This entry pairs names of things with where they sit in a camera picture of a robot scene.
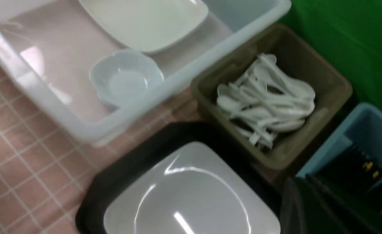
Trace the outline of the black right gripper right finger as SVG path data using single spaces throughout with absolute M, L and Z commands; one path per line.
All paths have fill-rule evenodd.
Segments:
M 330 214 L 349 234 L 382 234 L 382 214 L 325 179 L 306 175 Z

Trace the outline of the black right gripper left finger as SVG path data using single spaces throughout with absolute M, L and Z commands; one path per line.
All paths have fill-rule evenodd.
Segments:
M 286 180 L 280 210 L 282 234 L 351 234 L 305 179 Z

